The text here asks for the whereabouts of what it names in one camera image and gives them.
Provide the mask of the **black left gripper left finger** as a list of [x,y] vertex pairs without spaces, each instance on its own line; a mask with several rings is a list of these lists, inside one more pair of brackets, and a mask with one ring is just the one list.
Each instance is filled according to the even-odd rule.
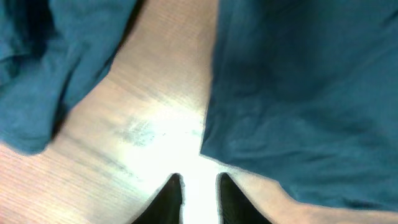
[[179,224],[183,203],[180,174],[172,174],[149,206],[132,224]]

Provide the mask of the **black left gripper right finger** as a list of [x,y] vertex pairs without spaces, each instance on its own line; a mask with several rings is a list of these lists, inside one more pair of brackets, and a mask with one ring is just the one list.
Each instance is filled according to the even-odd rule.
[[255,208],[228,173],[218,176],[218,198],[222,224],[272,224]]

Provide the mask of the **navy blue shorts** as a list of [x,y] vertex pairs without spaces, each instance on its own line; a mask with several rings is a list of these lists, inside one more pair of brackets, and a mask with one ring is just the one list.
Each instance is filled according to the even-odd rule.
[[397,0],[223,0],[201,153],[296,201],[397,210]]

